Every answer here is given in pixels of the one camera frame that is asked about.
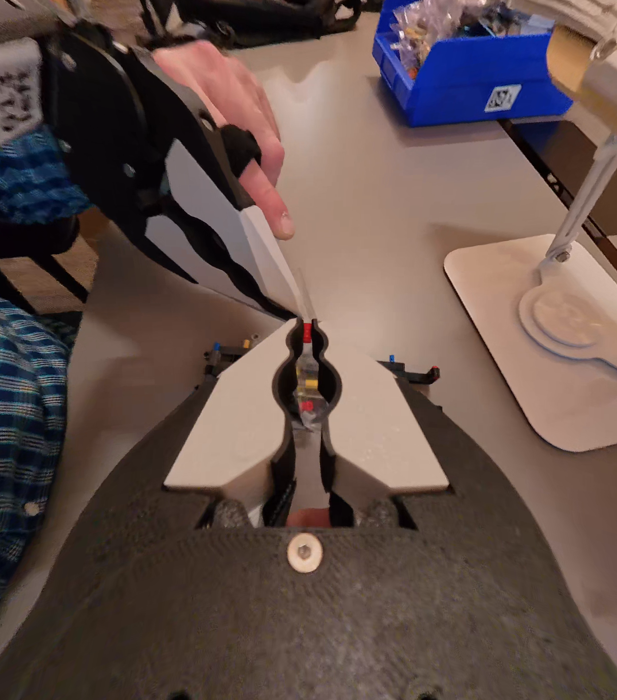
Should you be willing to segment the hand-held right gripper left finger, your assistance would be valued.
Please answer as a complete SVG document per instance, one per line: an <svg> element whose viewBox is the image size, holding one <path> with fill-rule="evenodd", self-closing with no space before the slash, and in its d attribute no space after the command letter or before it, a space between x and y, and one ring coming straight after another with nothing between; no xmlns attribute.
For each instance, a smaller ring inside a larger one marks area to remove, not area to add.
<svg viewBox="0 0 617 700"><path fill-rule="evenodd" d="M290 405L301 320L284 323L220 373L172 467L169 491L240 502L270 525L295 488Z"/></svg>

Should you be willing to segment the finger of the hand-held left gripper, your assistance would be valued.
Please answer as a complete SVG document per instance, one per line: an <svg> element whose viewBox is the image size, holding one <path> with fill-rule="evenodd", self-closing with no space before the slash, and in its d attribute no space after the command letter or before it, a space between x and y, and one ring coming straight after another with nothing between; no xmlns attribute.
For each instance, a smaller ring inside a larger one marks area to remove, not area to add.
<svg viewBox="0 0 617 700"><path fill-rule="evenodd" d="M258 205L237 209L178 140L166 157L164 215L207 263L260 303L302 315L301 293Z"/></svg>
<svg viewBox="0 0 617 700"><path fill-rule="evenodd" d="M148 219L146 240L175 263L196 284L221 296L241 302L247 307L262 311L277 319L293 319L294 313L266 301L260 303L234 286L226 272L213 267L193 249L182 229L165 215Z"/></svg>

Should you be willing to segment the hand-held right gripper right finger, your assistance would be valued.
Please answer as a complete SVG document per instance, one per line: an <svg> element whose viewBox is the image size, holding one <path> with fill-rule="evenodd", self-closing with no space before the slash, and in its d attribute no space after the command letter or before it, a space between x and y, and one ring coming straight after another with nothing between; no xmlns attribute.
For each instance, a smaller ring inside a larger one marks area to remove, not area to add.
<svg viewBox="0 0 617 700"><path fill-rule="evenodd" d="M401 383L313 320L321 419L320 468L332 526L353 526L377 501L438 494L449 479Z"/></svg>

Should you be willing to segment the lego chassis assembly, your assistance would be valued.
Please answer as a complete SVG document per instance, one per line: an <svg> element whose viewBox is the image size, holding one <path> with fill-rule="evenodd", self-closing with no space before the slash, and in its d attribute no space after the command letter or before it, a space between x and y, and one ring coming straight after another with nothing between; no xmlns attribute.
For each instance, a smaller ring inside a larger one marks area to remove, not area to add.
<svg viewBox="0 0 617 700"><path fill-rule="evenodd" d="M246 355L255 345L258 345L260 341L260 335L255 333L244 339L242 343L237 346L221 345L219 342L214 343L211 350L203 353L205 362L203 373L212 377L218 377L222 371ZM397 378L407 380L410 384L418 386L429 386L434 384L441 377L441 371L435 365L427 372L411 372L408 371L404 363L397 362L393 355L390 355L387 361L378 361L378 363ZM292 408L298 409L296 398L293 399Z"/></svg>

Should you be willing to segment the clear plastic bag of pieces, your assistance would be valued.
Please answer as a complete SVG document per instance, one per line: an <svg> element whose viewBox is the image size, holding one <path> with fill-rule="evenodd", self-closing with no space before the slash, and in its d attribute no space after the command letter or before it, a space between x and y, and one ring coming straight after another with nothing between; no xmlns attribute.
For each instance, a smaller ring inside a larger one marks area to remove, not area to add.
<svg viewBox="0 0 617 700"><path fill-rule="evenodd" d="M327 415L328 404L318 388L319 364L313 354L312 332L315 310L300 267L296 268L295 278L301 293L303 319L302 353L296 360L296 402L304 428L319 434L322 430L322 422Z"/></svg>

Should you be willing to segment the blue plastic storage bin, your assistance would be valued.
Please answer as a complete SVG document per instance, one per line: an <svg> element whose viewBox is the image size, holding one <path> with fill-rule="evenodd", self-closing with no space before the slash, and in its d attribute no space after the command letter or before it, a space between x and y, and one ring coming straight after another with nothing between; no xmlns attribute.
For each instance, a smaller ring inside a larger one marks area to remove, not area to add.
<svg viewBox="0 0 617 700"><path fill-rule="evenodd" d="M401 5L383 2L372 54L408 126L562 117L573 105L548 71L550 31L497 38L481 29L438 41L411 78L393 48L393 11Z"/></svg>

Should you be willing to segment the person's left forearm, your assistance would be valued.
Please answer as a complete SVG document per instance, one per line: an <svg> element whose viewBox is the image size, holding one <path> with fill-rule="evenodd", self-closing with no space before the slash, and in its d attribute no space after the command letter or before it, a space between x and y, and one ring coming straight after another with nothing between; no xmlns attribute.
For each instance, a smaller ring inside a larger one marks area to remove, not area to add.
<svg viewBox="0 0 617 700"><path fill-rule="evenodd" d="M47 126L0 148L0 223L45 225L92 207L74 184Z"/></svg>

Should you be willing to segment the clear bags of lego pieces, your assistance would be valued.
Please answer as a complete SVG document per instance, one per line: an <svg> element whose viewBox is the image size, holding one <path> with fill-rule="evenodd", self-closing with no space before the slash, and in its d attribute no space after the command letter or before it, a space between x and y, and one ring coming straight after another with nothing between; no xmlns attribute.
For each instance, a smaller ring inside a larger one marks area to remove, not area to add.
<svg viewBox="0 0 617 700"><path fill-rule="evenodd" d="M391 45L410 79L441 40L545 34L554 21L513 9L510 1L414 1L395 8Z"/></svg>

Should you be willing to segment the person's left hand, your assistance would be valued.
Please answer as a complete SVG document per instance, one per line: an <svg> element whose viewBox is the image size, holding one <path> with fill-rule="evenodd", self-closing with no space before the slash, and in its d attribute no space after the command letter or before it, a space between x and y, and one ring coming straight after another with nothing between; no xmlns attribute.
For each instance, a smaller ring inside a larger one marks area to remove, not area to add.
<svg viewBox="0 0 617 700"><path fill-rule="evenodd" d="M285 149L267 95L255 76L237 58L222 54L206 40L159 48L152 57L166 75L199 96L216 125L231 124L254 136L261 159L251 160L239 182L259 206L273 235L290 240L295 223L276 190Z"/></svg>

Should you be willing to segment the white desk stand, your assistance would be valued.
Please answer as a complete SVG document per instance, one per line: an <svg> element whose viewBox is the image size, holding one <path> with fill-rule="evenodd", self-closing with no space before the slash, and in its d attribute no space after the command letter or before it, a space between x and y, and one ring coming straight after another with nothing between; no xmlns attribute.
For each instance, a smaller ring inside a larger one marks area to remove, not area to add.
<svg viewBox="0 0 617 700"><path fill-rule="evenodd" d="M444 271L541 438L617 444L617 282L576 238L617 170L617 1L512 1L555 22L553 83L610 128L556 236L453 250Z"/></svg>

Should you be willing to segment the black chair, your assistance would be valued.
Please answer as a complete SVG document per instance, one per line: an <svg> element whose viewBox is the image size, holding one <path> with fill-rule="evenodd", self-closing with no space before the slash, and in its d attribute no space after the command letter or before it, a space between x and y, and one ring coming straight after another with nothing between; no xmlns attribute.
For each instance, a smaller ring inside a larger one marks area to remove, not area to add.
<svg viewBox="0 0 617 700"><path fill-rule="evenodd" d="M48 224L17 225L0 223L0 260L28 258L75 296L86 302L88 292L55 259L67 252L79 234L79 220L72 216ZM0 298L20 309L36 314L36 310L0 270Z"/></svg>

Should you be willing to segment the black bag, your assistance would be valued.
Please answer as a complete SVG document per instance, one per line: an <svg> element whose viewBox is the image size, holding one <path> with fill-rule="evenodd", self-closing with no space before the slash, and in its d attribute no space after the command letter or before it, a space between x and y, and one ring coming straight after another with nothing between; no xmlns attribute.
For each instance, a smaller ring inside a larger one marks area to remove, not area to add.
<svg viewBox="0 0 617 700"><path fill-rule="evenodd" d="M140 1L147 47L207 40L234 50L352 30L364 1Z"/></svg>

